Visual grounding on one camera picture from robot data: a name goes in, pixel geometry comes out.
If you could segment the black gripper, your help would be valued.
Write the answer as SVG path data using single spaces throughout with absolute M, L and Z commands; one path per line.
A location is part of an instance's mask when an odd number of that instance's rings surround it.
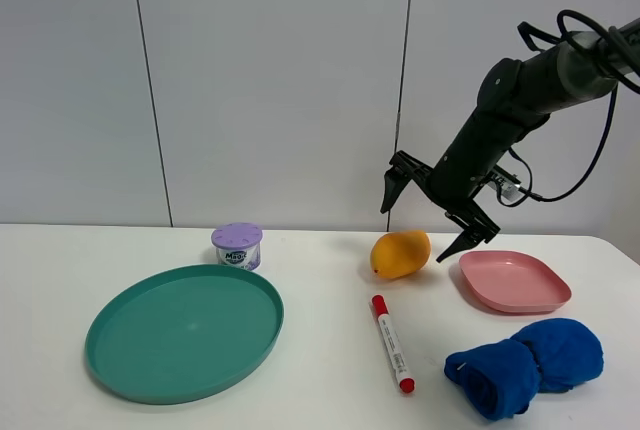
M 405 151 L 396 152 L 384 174 L 380 213 L 389 213 L 409 182 L 414 182 L 464 229 L 436 261 L 474 249 L 500 231 L 475 203 L 475 194 L 522 132 L 520 125 L 507 118 L 471 117 L 434 167 Z

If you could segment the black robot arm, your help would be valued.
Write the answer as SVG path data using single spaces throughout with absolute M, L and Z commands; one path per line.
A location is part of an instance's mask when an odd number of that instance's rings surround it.
M 518 26 L 534 57 L 504 58 L 485 76 L 476 107 L 435 166 L 404 151 L 396 152 L 384 175 L 383 213 L 389 212 L 409 183 L 459 225 L 461 234 L 438 260 L 490 242 L 500 228 L 475 202 L 490 186 L 498 202 L 516 207 L 528 199 L 543 201 L 532 186 L 522 186 L 498 164 L 529 133 L 543 126 L 556 111 L 610 98 L 607 114 L 614 114 L 617 92 L 624 86 L 638 92 L 629 79 L 639 72 L 639 23 L 604 28 L 586 15 L 563 10 L 551 35 L 527 22 Z

